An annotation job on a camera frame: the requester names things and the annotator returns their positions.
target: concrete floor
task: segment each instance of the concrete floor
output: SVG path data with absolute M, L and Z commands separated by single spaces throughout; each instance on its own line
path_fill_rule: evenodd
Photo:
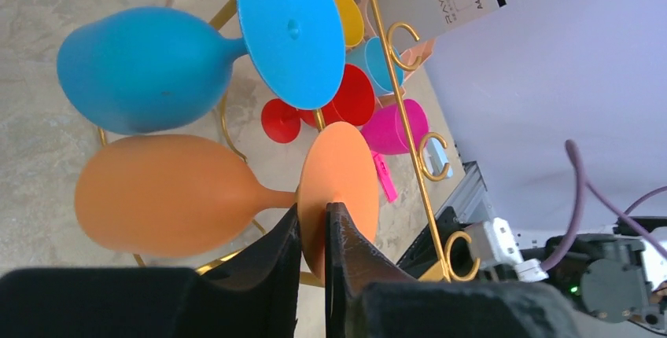
M 176 0 L 175 7 L 206 20 L 225 1 Z M 94 127 L 61 92 L 54 61 L 63 38 L 95 14 L 86 11 L 89 8 L 84 9 L 80 0 L 0 0 L 0 274 L 26 266 L 135 266 L 131 255 L 111 252 L 90 241 L 72 210 L 78 173 L 99 144 Z M 222 32 L 230 37 L 240 35 L 235 20 Z M 416 72 L 406 88 L 408 97 L 420 101 L 429 113 L 432 130 L 449 138 L 425 72 Z M 265 186 L 294 189 L 316 132 L 303 130 L 290 145 L 276 145 L 266 138 L 259 117 L 263 104 L 273 96 L 247 57 L 234 65 L 229 93 L 230 133 L 248 156 L 250 167 Z M 179 131 L 219 137 L 213 114 Z M 452 151 L 453 146 L 450 159 L 458 159 Z M 426 224 L 426 217 L 409 157 L 394 157 L 389 165 L 400 198 L 387 204 L 380 196 L 376 245 L 396 260 Z M 436 208 L 462 177 L 460 163 L 452 166 L 454 178 L 429 184 Z M 279 217 L 280 211 L 265 211 L 258 220 L 271 228 Z M 224 248 L 197 258 L 147 260 L 149 265 L 197 266 L 257 237 L 256 230 L 248 229 Z M 301 287 L 298 336 L 323 336 L 323 303 L 321 288 Z

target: silicone wine glass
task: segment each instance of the silicone wine glass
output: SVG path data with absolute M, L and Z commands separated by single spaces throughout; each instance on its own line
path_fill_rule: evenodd
M 355 65 L 346 64 L 338 92 L 322 108 L 324 122 L 342 121 L 362 126 L 372 117 L 375 101 L 373 86 L 366 74 Z M 313 111 L 293 108 L 280 99 L 267 102 L 262 109 L 262 128 L 277 143 L 286 144 L 296 139 L 301 131 L 301 120 L 315 127 Z
M 324 122 L 347 122 L 362 126 L 368 122 L 375 110 L 376 97 L 373 85 L 361 68 L 345 65 L 341 86 L 333 100 L 322 108 Z M 301 119 L 310 127 L 315 127 L 315 117 L 311 111 L 300 111 Z
M 301 131 L 299 112 L 279 98 L 274 98 L 262 108 L 262 128 L 271 140 L 280 144 L 290 143 Z
M 248 54 L 288 105 L 315 109 L 336 94 L 345 37 L 334 0 L 238 0 L 243 38 L 225 39 L 170 8 L 125 10 L 73 31 L 57 73 L 92 123 L 117 134 L 185 126 L 223 96 L 232 64 Z
M 327 126 L 306 155 L 297 191 L 304 258 L 324 284 L 323 214 L 326 204 L 343 202 L 359 232 L 370 242 L 378 229 L 378 180 L 370 150 L 354 126 Z
M 233 240 L 294 193 L 266 189 L 227 147 L 189 135 L 123 138 L 98 151 L 76 184 L 76 218 L 101 246 L 185 257 Z
M 359 6 L 354 0 L 334 0 L 341 15 L 343 32 L 345 33 L 345 45 L 354 47 L 363 39 L 363 17 Z
M 380 97 L 393 93 L 392 82 L 389 78 L 389 68 L 385 61 L 379 37 L 368 39 L 350 51 L 346 61 L 363 69 L 373 84 L 376 96 Z M 404 80 L 404 70 L 397 64 L 394 64 L 393 67 L 398 78 L 398 84 L 401 85 Z
M 412 129 L 412 138 L 415 146 L 419 147 L 422 138 L 429 133 L 429 119 L 417 101 L 407 99 L 404 104 L 407 121 Z M 390 105 L 377 110 L 368 123 L 362 127 L 361 134 L 371 149 L 383 155 L 400 155 L 410 152 L 398 105 Z

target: pink cup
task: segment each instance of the pink cup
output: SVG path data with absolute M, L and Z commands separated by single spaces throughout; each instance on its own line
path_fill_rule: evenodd
M 422 106 L 415 100 L 405 100 L 405 111 L 415 146 L 419 146 L 422 138 L 429 133 L 429 120 Z M 410 152 L 398 105 L 377 110 L 361 129 L 361 134 L 370 149 L 377 153 L 400 155 Z

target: purple cable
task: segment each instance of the purple cable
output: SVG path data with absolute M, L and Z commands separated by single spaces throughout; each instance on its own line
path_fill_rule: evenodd
M 572 210 L 572 218 L 569 221 L 565 236 L 563 236 L 560 244 L 556 247 L 551 255 L 545 259 L 541 264 L 542 270 L 549 271 L 558 265 L 565 257 L 572 244 L 577 239 L 577 232 L 581 224 L 581 217 L 584 215 L 584 200 L 586 197 L 586 172 L 584 170 L 584 163 L 581 160 L 577 144 L 572 140 L 565 142 L 565 151 L 569 161 L 574 166 L 575 192 L 574 192 L 574 207 Z
M 567 151 L 569 161 L 574 166 L 574 174 L 576 179 L 574 208 L 572 211 L 572 218 L 569 221 L 565 236 L 561 240 L 558 247 L 556 247 L 554 252 L 540 264 L 542 270 L 548 271 L 554 268 L 554 266 L 556 266 L 563 259 L 563 257 L 565 257 L 569 249 L 572 247 L 572 244 L 577 239 L 577 231 L 579 230 L 579 225 L 581 224 L 581 217 L 584 214 L 584 192 L 586 187 L 591 190 L 593 195 L 595 195 L 595 197 L 597 197 L 600 202 L 602 202 L 616 216 L 618 216 L 619 219 L 628 224 L 630 228 L 632 228 L 641 237 L 648 241 L 649 244 L 653 245 L 653 247 L 660 253 L 660 255 L 667 259 L 667 250 L 665 250 L 665 248 L 660 245 L 660 242 L 653 238 L 653 236 L 651 236 L 650 233 L 648 233 L 638 222 L 628 217 L 632 210 L 637 208 L 645 200 L 653 197 L 654 195 L 667 191 L 667 186 L 655 189 L 639 198 L 635 203 L 631 204 L 624 213 L 616 206 L 614 206 L 606 197 L 604 197 L 602 193 L 595 187 L 595 185 L 593 185 L 588 179 L 588 176 L 584 171 L 584 162 L 581 159 L 581 154 L 577 144 L 573 140 L 568 140 L 565 142 L 565 149 Z
M 664 193 L 665 191 L 667 191 L 667 186 L 658 187 L 653 191 L 649 191 L 648 193 L 644 194 L 643 197 L 639 198 L 638 200 L 635 200 L 635 203 L 630 204 L 630 207 L 628 207 L 628 209 L 625 210 L 625 214 L 630 215 L 632 211 L 635 210 L 635 208 L 639 207 L 640 204 L 644 203 L 651 197 L 655 197 L 659 193 Z
M 648 233 L 647 230 L 644 229 L 643 226 L 641 226 L 638 222 L 635 221 L 635 219 L 632 219 L 628 217 L 626 214 L 624 214 L 618 207 L 614 206 L 610 200 L 608 200 L 605 196 L 602 195 L 600 190 L 595 187 L 595 185 L 591 184 L 590 181 L 586 182 L 586 186 L 588 186 L 588 189 L 591 190 L 593 195 L 595 195 L 607 208 L 609 208 L 616 216 L 618 216 L 619 219 L 623 220 L 625 224 L 628 224 L 632 230 L 635 232 L 639 233 L 641 237 L 644 238 L 644 240 L 648 241 L 649 244 L 653 245 L 655 250 L 662 255 L 663 258 L 667 259 L 667 249 L 663 248 L 662 245 L 660 245 L 660 241 L 656 240 L 653 236 L 651 236 L 650 233 Z

